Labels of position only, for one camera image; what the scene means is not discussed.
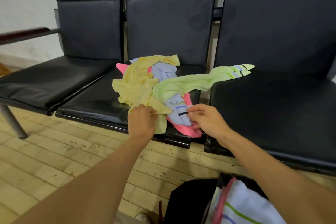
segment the chair backrest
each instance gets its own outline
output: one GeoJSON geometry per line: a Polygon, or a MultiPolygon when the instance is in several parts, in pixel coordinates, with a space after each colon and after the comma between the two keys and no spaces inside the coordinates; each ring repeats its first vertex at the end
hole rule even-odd
{"type": "Polygon", "coordinates": [[[215,66],[325,77],[336,54],[336,0],[225,0],[215,66]]]}
{"type": "Polygon", "coordinates": [[[128,59],[179,56],[206,65],[215,0],[126,0],[128,59]]]}
{"type": "Polygon", "coordinates": [[[57,0],[64,54],[123,60],[121,0],[57,0]]]}

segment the fabric pile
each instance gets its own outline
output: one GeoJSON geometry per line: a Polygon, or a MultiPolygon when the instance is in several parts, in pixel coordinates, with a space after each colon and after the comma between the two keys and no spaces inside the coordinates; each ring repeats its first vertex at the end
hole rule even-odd
{"type": "Polygon", "coordinates": [[[158,113],[155,134],[166,132],[167,122],[184,135],[201,137],[199,129],[194,129],[187,116],[187,108],[192,105],[189,92],[209,90],[220,81],[239,78],[250,74],[253,65],[216,67],[209,74],[176,76],[179,58],[173,56],[149,56],[131,60],[131,65],[118,63],[116,67],[124,74],[114,79],[113,89],[120,94],[119,102],[132,108],[140,104],[152,106],[158,113]]]}
{"type": "Polygon", "coordinates": [[[266,198],[236,178],[216,187],[205,224],[286,224],[266,198]]]}

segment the hand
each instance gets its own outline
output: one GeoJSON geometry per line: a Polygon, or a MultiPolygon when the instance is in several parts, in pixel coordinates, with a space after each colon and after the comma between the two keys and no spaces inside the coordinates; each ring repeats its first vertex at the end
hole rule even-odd
{"type": "Polygon", "coordinates": [[[151,106],[140,104],[128,114],[128,134],[150,141],[155,132],[156,111],[151,106]]]}
{"type": "Polygon", "coordinates": [[[209,136],[218,141],[225,138],[226,134],[232,131],[221,114],[213,106],[198,104],[187,109],[187,116],[191,121],[195,121],[198,125],[194,128],[201,128],[209,136]]]}

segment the green stripe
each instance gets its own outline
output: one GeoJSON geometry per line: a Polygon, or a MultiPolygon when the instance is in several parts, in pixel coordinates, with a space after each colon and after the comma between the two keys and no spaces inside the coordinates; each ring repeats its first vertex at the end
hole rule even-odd
{"type": "Polygon", "coordinates": [[[227,207],[229,207],[229,208],[230,208],[235,214],[237,214],[239,217],[243,218],[244,220],[247,220],[247,221],[249,221],[249,222],[251,222],[251,223],[254,223],[254,224],[263,224],[263,223],[261,223],[261,222],[257,222],[257,221],[255,221],[255,220],[253,220],[253,219],[247,217],[246,215],[244,215],[244,214],[238,212],[236,209],[233,208],[232,205],[230,205],[229,202],[225,202],[225,205],[226,205],[227,207]]]}

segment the black chair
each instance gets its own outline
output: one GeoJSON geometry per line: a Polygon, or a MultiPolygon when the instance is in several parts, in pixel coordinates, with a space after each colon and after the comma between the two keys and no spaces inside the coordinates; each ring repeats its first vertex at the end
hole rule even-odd
{"type": "MultiPolygon", "coordinates": [[[[335,15],[335,0],[225,0],[215,59],[255,65],[211,89],[229,126],[313,172],[336,171],[335,15]]],[[[231,155],[212,138],[205,151],[231,155]]]]}
{"type": "Polygon", "coordinates": [[[121,0],[57,0],[61,28],[0,37],[1,44],[60,33],[64,56],[0,79],[1,111],[20,138],[27,137],[6,105],[52,115],[71,97],[123,60],[121,0]]]}
{"type": "MultiPolygon", "coordinates": [[[[177,54],[177,76],[204,73],[215,0],[126,0],[128,60],[151,55],[177,54]]],[[[114,69],[62,105],[56,116],[127,133],[129,106],[118,102],[112,80],[114,69]]],[[[191,93],[198,103],[199,91],[191,93]]],[[[158,140],[188,148],[190,138],[168,125],[158,140]]]]}

